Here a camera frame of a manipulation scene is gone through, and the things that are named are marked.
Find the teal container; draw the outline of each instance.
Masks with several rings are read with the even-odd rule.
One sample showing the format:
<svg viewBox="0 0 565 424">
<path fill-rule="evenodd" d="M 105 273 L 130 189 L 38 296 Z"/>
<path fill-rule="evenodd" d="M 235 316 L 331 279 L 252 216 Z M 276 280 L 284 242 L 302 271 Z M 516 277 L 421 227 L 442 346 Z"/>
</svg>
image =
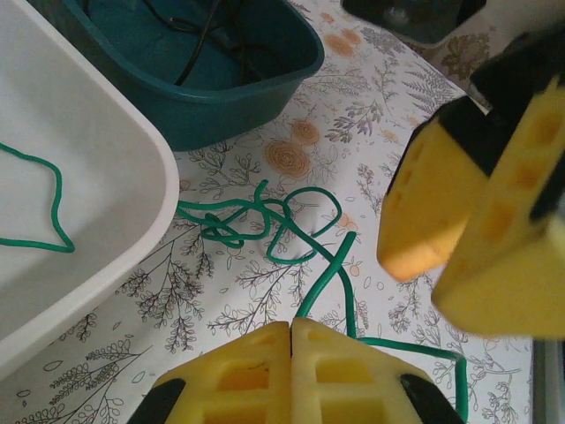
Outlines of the teal container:
<svg viewBox="0 0 565 424">
<path fill-rule="evenodd" d="M 237 13 L 233 24 L 214 31 L 225 45 L 249 48 L 249 68 L 258 82 L 240 85 L 235 53 L 207 40 L 191 74 L 185 68 L 197 34 L 172 31 L 142 0 L 28 0 L 75 48 L 120 90 L 162 133 L 175 151 L 194 150 L 234 137 L 277 117 L 302 80 L 324 59 L 320 38 L 286 0 L 222 0 L 217 21 Z M 203 26 L 211 0 L 153 0 L 161 16 Z"/>
</svg>

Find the tangled green wire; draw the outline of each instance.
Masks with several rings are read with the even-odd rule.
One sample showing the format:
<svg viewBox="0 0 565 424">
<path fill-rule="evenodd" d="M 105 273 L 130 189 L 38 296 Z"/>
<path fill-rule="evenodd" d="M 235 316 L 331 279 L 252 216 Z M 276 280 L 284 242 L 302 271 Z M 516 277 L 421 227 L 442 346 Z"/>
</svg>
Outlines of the tangled green wire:
<svg viewBox="0 0 565 424">
<path fill-rule="evenodd" d="M 469 414 L 469 404 L 467 400 L 467 361 L 463 355 L 457 352 L 450 352 L 429 346 L 423 346 L 421 344 L 396 342 L 394 340 L 387 340 L 385 338 L 376 337 L 357 337 L 355 298 L 353 294 L 353 287 L 351 286 L 351 281 L 349 279 L 349 276 L 347 275 L 347 272 L 345 272 L 345 269 L 343 269 L 342 266 L 343 261 L 347 253 L 350 251 L 351 245 L 353 244 L 357 234 L 354 231 L 348 231 L 336 254 L 331 254 L 322 244 L 316 241 L 316 238 L 333 227 L 342 217 L 342 207 L 340 206 L 335 196 L 327 190 L 324 190 L 323 188 L 305 187 L 299 188 L 296 191 L 290 193 L 283 201 L 278 199 L 263 200 L 261 199 L 261 194 L 265 190 L 267 184 L 268 182 L 266 180 L 261 181 L 261 183 L 255 189 L 252 201 L 234 199 L 230 201 L 218 202 L 215 204 L 202 204 L 192 203 L 189 201 L 180 201 L 178 203 L 177 213 L 179 216 L 182 216 L 189 221 L 200 224 L 202 226 L 202 238 L 218 241 L 220 243 L 223 243 L 227 247 L 235 248 L 243 247 L 246 240 L 261 240 L 268 237 L 271 232 L 272 221 L 277 221 L 280 224 L 279 228 L 267 248 L 267 258 L 271 262 L 282 265 L 297 265 L 306 261 L 310 261 L 316 254 L 321 254 L 328 261 L 328 267 L 324 270 L 316 283 L 306 294 L 302 304 L 298 307 L 296 317 L 306 317 L 310 313 L 310 310 L 312 309 L 312 306 L 316 299 L 320 296 L 321 292 L 328 285 L 332 277 L 337 274 L 342 280 L 343 291 L 345 294 L 345 322 L 347 335 L 359 340 L 360 342 L 372 346 L 387 347 L 400 351 L 421 353 L 428 356 L 434 356 L 436 358 L 453 360 L 456 363 L 456 410 L 463 419 L 463 422 L 466 422 Z M 292 211 L 290 209 L 289 203 L 290 201 L 292 201 L 292 199 L 294 199 L 301 193 L 321 193 L 331 200 L 336 209 L 335 217 L 321 230 L 316 231 L 311 236 L 303 232 L 292 219 Z M 279 215 L 268 207 L 271 205 L 280 207 L 282 209 L 283 215 Z M 237 210 L 223 220 L 209 212 L 226 208 L 237 208 Z M 187 212 L 187 210 L 201 210 L 206 211 L 207 213 L 204 215 L 204 218 L 199 218 L 190 214 L 189 212 Z M 263 231 L 259 234 L 240 233 L 230 227 L 230 223 L 232 223 L 234 220 L 236 220 L 238 217 L 245 214 L 249 210 L 259 212 L 263 218 Z M 284 232 L 286 231 L 291 231 L 296 234 L 312 248 L 312 251 L 309 254 L 305 254 L 304 256 L 301 256 L 297 259 L 282 259 L 276 257 L 273 254 L 273 251 L 277 245 L 277 242 L 281 239 Z"/>
<path fill-rule="evenodd" d="M 6 146 L 1 142 L 0 142 L 0 151 L 4 151 L 10 155 L 14 155 L 18 157 L 18 159 L 22 159 L 24 161 L 38 163 L 53 171 L 53 173 L 55 174 L 56 184 L 55 184 L 55 196 L 53 198 L 53 203 L 51 205 L 51 223 L 57 235 L 61 238 L 61 240 L 64 243 L 64 246 L 60 246 L 60 245 L 54 245 L 52 243 L 45 243 L 42 241 L 20 240 L 15 238 L 0 238 L 0 246 L 30 247 L 35 249 L 49 250 L 51 252 L 59 252 L 61 254 L 71 254 L 72 252 L 74 252 L 75 251 L 74 244 L 72 243 L 69 236 L 67 236 L 67 234 L 64 232 L 63 227 L 59 223 L 59 205 L 61 204 L 61 200 L 63 198 L 63 175 L 61 174 L 61 171 L 53 163 L 48 162 L 45 159 L 41 159 L 40 157 L 37 156 L 27 155 L 25 153 L 16 150 L 15 148 Z"/>
</svg>

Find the table surface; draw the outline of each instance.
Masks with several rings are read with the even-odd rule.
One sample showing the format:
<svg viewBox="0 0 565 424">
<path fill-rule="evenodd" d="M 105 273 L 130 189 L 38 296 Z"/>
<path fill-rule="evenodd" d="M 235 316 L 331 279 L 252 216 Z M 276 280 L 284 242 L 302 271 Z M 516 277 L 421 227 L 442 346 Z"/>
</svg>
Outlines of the table surface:
<svg viewBox="0 0 565 424">
<path fill-rule="evenodd" d="M 343 264 L 355 290 L 358 332 L 464 354 L 469 422 L 530 422 L 530 340 L 464 334 L 430 303 L 438 272 L 396 284 L 376 261 L 380 203 L 411 131 L 462 92 L 393 35 L 346 16 L 337 1 L 291 3 L 323 40 L 324 65 L 275 121 L 177 154 L 181 198 L 248 198 L 263 178 L 275 197 L 325 187 L 344 215 L 322 242 L 335 251 L 347 230 L 358 232 Z M 311 194 L 298 197 L 293 209 L 308 231 L 335 213 Z M 259 222 L 250 213 L 238 225 L 258 230 Z M 285 238 L 277 250 L 292 258 L 307 247 Z M 318 256 L 302 265 L 274 265 L 265 251 L 264 241 L 242 249 L 203 241 L 200 227 L 175 219 L 115 295 L 0 382 L 1 421 L 126 423 L 160 374 L 267 322 L 290 321 L 326 263 Z M 313 317 L 344 331 L 337 278 Z M 422 367 L 453 400 L 452 363 L 395 354 Z"/>
</svg>

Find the leaf pattern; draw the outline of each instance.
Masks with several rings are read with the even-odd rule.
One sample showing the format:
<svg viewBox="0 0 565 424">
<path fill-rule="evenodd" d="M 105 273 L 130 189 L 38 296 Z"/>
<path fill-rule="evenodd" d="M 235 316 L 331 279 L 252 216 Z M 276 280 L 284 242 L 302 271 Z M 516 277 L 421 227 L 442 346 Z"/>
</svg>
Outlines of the leaf pattern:
<svg viewBox="0 0 565 424">
<path fill-rule="evenodd" d="M 335 252 L 346 231 L 358 234 L 343 263 L 355 292 L 358 334 L 460 352 L 468 360 L 469 422 L 530 422 L 530 340 L 461 332 L 431 304 L 437 272 L 396 284 L 375 258 L 382 202 L 403 146 L 419 123 L 462 93 L 391 33 L 345 16 L 337 0 L 291 4 L 332 42 L 324 65 L 273 121 L 209 148 L 176 153 L 180 197 L 251 199 L 263 178 L 269 180 L 264 195 L 276 199 L 303 186 L 327 188 L 343 216 L 321 243 Z M 284 149 L 269 156 L 273 143 Z M 335 216 L 335 207 L 316 195 L 298 196 L 290 207 L 306 232 Z M 272 237 L 279 224 L 271 224 Z M 260 232 L 265 223 L 250 212 L 233 225 Z M 159 375 L 262 325 L 291 320 L 327 266 L 318 257 L 274 264 L 265 259 L 269 240 L 232 248 L 206 241 L 200 232 L 199 225 L 175 216 L 114 296 L 0 382 L 3 422 L 124 424 Z M 309 249 L 287 232 L 275 254 L 297 258 Z M 311 317 L 345 331 L 337 280 L 320 295 Z M 404 358 L 455 402 L 451 362 Z M 22 403 L 26 390 L 31 394 Z"/>
</svg>

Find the green wire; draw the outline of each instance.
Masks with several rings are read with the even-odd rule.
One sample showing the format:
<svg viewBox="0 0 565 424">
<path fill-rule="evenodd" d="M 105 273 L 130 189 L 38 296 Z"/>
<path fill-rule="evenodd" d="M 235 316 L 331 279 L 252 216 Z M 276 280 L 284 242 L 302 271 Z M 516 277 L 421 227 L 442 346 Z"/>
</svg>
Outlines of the green wire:
<svg viewBox="0 0 565 424">
<path fill-rule="evenodd" d="M 332 228 L 342 217 L 342 208 L 339 202 L 332 193 L 319 187 L 304 187 L 297 189 L 296 191 L 289 194 L 283 201 L 277 199 L 262 200 L 261 194 L 265 190 L 267 184 L 268 182 L 266 180 L 260 182 L 260 184 L 255 189 L 252 201 L 234 199 L 230 201 L 221 201 L 219 203 L 211 205 L 192 203 L 189 201 L 180 201 L 178 203 L 177 213 L 185 219 L 202 225 L 202 238 L 218 241 L 220 243 L 223 243 L 227 247 L 235 248 L 243 247 L 244 242 L 247 240 L 264 239 L 271 232 L 271 220 L 277 221 L 280 226 L 267 248 L 267 258 L 271 262 L 283 265 L 297 265 L 306 261 L 310 261 L 316 254 L 321 254 L 329 264 L 321 274 L 321 276 L 318 278 L 318 280 L 308 291 L 308 293 L 305 295 L 304 300 L 298 307 L 296 317 L 306 317 L 308 314 L 310 314 L 310 310 L 312 309 L 316 299 L 320 296 L 324 288 L 326 288 L 335 274 L 337 274 L 342 280 L 343 291 L 345 294 L 346 334 L 349 337 L 358 339 L 355 314 L 355 296 L 349 276 L 347 275 L 345 269 L 343 269 L 342 265 L 345 257 L 347 256 L 347 253 L 350 251 L 351 246 L 355 241 L 357 234 L 354 231 L 348 231 L 345 235 L 345 239 L 343 240 L 335 255 L 332 255 L 323 245 L 315 240 L 330 228 Z M 330 223 L 324 226 L 321 230 L 316 231 L 311 236 L 303 232 L 292 220 L 292 211 L 290 209 L 289 203 L 292 199 L 294 199 L 301 193 L 321 193 L 332 201 L 336 209 L 335 217 L 330 221 Z M 268 208 L 268 205 L 279 206 L 282 209 L 282 215 L 279 215 L 274 212 L 274 210 Z M 237 208 L 236 212 L 223 220 L 211 213 L 208 213 L 208 211 L 211 210 L 220 210 L 234 207 Z M 186 209 L 202 210 L 207 211 L 207 213 L 205 214 L 204 218 L 199 218 L 187 212 Z M 263 231 L 260 234 L 239 233 L 229 227 L 230 223 L 232 223 L 234 220 L 236 220 L 238 217 L 249 210 L 255 210 L 256 212 L 259 212 L 263 218 Z M 291 231 L 295 233 L 300 239 L 304 240 L 306 244 L 310 245 L 312 252 L 305 254 L 304 256 L 301 256 L 297 259 L 283 259 L 274 256 L 273 251 L 275 250 L 277 243 L 280 241 L 281 237 L 286 231 Z M 456 410 L 463 421 L 467 421 L 469 414 L 466 371 L 467 361 L 463 355 L 456 352 L 444 351 L 442 349 L 423 346 L 421 344 L 395 342 L 384 338 L 361 337 L 358 340 L 360 342 L 366 343 L 367 345 L 388 347 L 391 349 L 422 353 L 424 355 L 453 360 L 456 363 Z"/>
<path fill-rule="evenodd" d="M 0 142 L 0 150 L 4 152 L 14 155 L 19 159 L 24 161 L 29 161 L 33 163 L 38 163 L 40 165 L 46 166 L 50 170 L 53 171 L 55 174 L 56 186 L 55 186 L 55 198 L 53 200 L 53 204 L 51 205 L 51 223 L 53 224 L 53 228 L 55 229 L 57 235 L 61 238 L 64 242 L 64 246 L 54 245 L 51 243 L 44 243 L 41 241 L 30 241 L 30 240 L 19 240 L 13 238 L 0 238 L 0 245 L 1 246 L 10 246 L 10 247 L 29 247 L 35 249 L 42 249 L 42 250 L 49 250 L 52 252 L 59 252 L 61 254 L 71 254 L 75 251 L 75 246 L 72 243 L 71 239 L 66 235 L 61 224 L 59 223 L 59 206 L 61 205 L 61 200 L 63 198 L 63 175 L 61 171 L 51 162 L 46 161 L 45 159 L 41 159 L 37 156 L 26 155 L 25 153 L 21 153 L 15 148 L 11 148 L 6 146 L 5 144 Z"/>
</svg>

